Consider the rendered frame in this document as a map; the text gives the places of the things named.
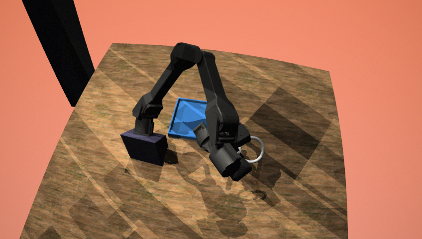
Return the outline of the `blue tray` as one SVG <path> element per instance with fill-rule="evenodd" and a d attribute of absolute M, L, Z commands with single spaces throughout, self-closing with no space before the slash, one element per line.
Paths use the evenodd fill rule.
<path fill-rule="evenodd" d="M 168 136 L 196 140 L 193 129 L 201 122 L 207 127 L 206 106 L 207 101 L 178 98 L 168 129 Z"/>

